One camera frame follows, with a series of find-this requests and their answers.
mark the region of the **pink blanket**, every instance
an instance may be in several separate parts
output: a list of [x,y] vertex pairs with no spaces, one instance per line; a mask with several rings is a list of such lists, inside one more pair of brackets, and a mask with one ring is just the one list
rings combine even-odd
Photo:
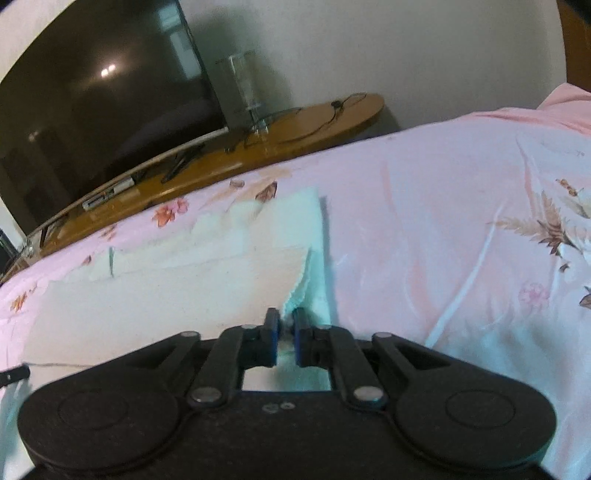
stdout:
[[324,199],[333,322],[358,337],[395,332],[532,384],[558,414],[544,466],[586,478],[590,100],[563,85],[536,111],[474,113],[335,148],[119,222],[2,287],[0,369],[19,363],[51,280],[204,212],[312,185]]

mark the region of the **flower pattern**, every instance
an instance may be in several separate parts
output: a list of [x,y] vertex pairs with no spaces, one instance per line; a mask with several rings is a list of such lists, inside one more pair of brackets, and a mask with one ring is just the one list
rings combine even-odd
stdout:
[[37,289],[37,282],[29,288],[27,291],[21,293],[17,298],[15,298],[12,303],[10,304],[10,311],[14,313],[18,313],[21,311],[22,306],[25,304],[27,298],[29,298],[30,294],[35,293]]
[[174,222],[177,214],[183,215],[188,211],[189,202],[181,197],[171,203],[166,203],[160,206],[154,213],[152,221],[157,222],[158,228],[162,228],[167,223]]
[[529,309],[530,313],[548,308],[549,298],[550,292],[541,283],[529,283],[519,291],[519,302]]

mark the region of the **black tv screen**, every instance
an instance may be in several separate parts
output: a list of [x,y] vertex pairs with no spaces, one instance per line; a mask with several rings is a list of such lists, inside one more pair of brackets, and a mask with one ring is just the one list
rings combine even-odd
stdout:
[[0,196],[25,233],[226,121],[175,0],[76,0],[0,82]]

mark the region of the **leaf pattern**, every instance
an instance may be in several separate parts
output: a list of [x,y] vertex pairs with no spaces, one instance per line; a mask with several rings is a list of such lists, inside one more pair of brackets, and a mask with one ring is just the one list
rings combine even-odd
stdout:
[[591,288],[585,287],[585,290],[587,290],[587,294],[581,299],[579,305],[591,310]]
[[27,299],[27,292],[20,294],[17,298],[15,298],[12,303],[10,304],[11,312],[18,313],[21,311],[22,306],[25,304],[25,300]]
[[[565,179],[556,180],[560,186],[567,189],[569,196],[562,197],[564,204],[574,211],[577,215],[590,219],[591,216],[591,195],[584,192],[583,189],[576,190]],[[518,218],[503,218],[494,223],[495,226],[503,230],[509,230],[518,235],[528,236],[531,240],[535,240],[540,244],[546,244],[550,248],[550,254],[557,257],[563,257],[563,263],[558,269],[559,272],[569,272],[574,268],[575,274],[579,267],[576,266],[576,261],[572,255],[581,255],[581,260],[586,268],[589,263],[588,257],[591,254],[591,231],[586,228],[576,225],[569,225],[568,221],[562,218],[560,209],[552,201],[546,192],[542,191],[541,195],[536,195],[537,204],[542,207],[541,213],[534,213],[534,218],[528,220],[521,220]],[[573,249],[561,249],[561,245],[567,245]],[[579,305],[591,310],[591,288],[585,287],[587,294],[581,299]],[[537,301],[540,305],[545,305],[548,297],[541,295],[541,290],[536,285],[532,284],[529,288],[522,289],[519,293],[519,299],[523,303],[531,303]]]
[[108,242],[114,239],[115,235],[117,235],[117,224],[114,223],[113,225],[109,225],[105,228],[102,233],[100,234],[101,238],[106,238]]
[[545,229],[536,220],[504,218],[495,222],[495,225],[504,230],[512,230],[522,236],[530,236],[532,237],[532,240],[538,242],[544,239]]
[[274,181],[273,183],[271,183],[270,185],[265,187],[263,190],[261,190],[258,194],[256,194],[255,200],[258,200],[259,202],[262,202],[262,203],[266,203],[269,200],[274,199],[276,194],[277,194],[277,181]]

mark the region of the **black cord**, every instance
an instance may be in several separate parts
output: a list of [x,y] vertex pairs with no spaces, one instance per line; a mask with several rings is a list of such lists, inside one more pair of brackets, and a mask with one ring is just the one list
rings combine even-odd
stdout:
[[337,117],[342,114],[342,112],[345,110],[345,107],[352,107],[353,105],[345,105],[347,103],[348,100],[350,100],[351,98],[353,98],[354,96],[361,96],[361,98],[359,100],[357,100],[353,105],[356,105],[357,103],[361,102],[362,100],[365,99],[365,97],[367,97],[367,93],[353,93],[351,95],[349,95],[345,100],[343,100],[342,102],[340,100],[335,100],[334,102],[332,102],[330,105],[333,108],[333,116],[331,117],[330,120],[328,120],[327,122],[324,122],[322,125],[320,125],[316,130],[312,130],[312,132],[306,133],[306,135],[302,135],[301,137],[297,137],[297,138],[290,138],[289,140],[284,140],[283,142],[279,142],[281,143],[289,143],[289,142],[296,142],[298,140],[303,140],[305,138],[308,138],[316,133],[318,133],[320,130],[322,130],[324,127],[327,127],[328,125],[330,125],[332,122],[334,122]]
[[[332,102],[332,103],[330,104],[330,105],[332,106],[333,110],[334,110],[334,111],[333,111],[333,116],[331,117],[331,119],[330,119],[330,120],[328,120],[328,121],[324,122],[322,125],[320,125],[318,128],[316,128],[316,129],[315,129],[315,130],[313,130],[312,132],[308,132],[308,133],[306,133],[305,135],[302,135],[302,136],[300,136],[300,137],[296,137],[296,138],[290,138],[289,140],[284,140],[284,141],[281,141],[281,142],[278,142],[278,143],[279,143],[279,144],[284,144],[284,143],[296,142],[296,141],[303,140],[303,139],[305,139],[305,138],[308,138],[308,137],[310,137],[310,136],[312,136],[312,135],[314,135],[314,134],[318,133],[318,132],[319,132],[320,130],[322,130],[324,127],[327,127],[327,126],[328,126],[328,125],[330,125],[332,122],[334,122],[334,121],[337,119],[337,117],[338,117],[338,116],[339,116],[339,115],[340,115],[340,114],[341,114],[341,113],[342,113],[342,112],[345,110],[345,108],[350,108],[350,107],[352,107],[353,105],[356,105],[357,103],[359,103],[359,102],[363,101],[363,100],[364,100],[364,99],[367,97],[367,95],[368,95],[368,94],[367,94],[366,92],[363,92],[363,93],[352,93],[351,95],[349,95],[349,96],[348,96],[348,97],[347,97],[345,100],[343,100],[343,101],[341,101],[341,100],[335,100],[334,102]],[[356,101],[355,103],[353,103],[352,105],[346,105],[347,101],[349,101],[350,99],[352,99],[352,98],[353,98],[353,97],[355,97],[355,96],[360,96],[361,98],[359,98],[359,100],[357,100],[357,101]],[[290,113],[290,111],[294,111],[294,110],[297,110],[297,112],[295,113],[295,115],[297,115],[298,113],[300,113],[300,112],[303,110],[303,108],[301,108],[301,107],[300,107],[300,108],[292,108],[292,109],[287,109],[287,110],[283,110],[283,111],[281,111],[281,112],[278,112],[278,113],[272,113],[271,115],[267,115],[267,117],[269,117],[269,116],[273,116],[273,115],[281,115],[282,113],[283,113],[283,114],[287,114],[287,113]],[[264,143],[264,142],[263,142],[263,141],[258,141],[258,142],[253,142],[253,143],[249,144],[249,143],[248,143],[248,137],[246,137],[246,138],[244,139],[244,149],[247,149],[248,147],[252,147],[252,146],[254,146],[254,145],[258,145],[258,144],[261,144],[261,143]]]

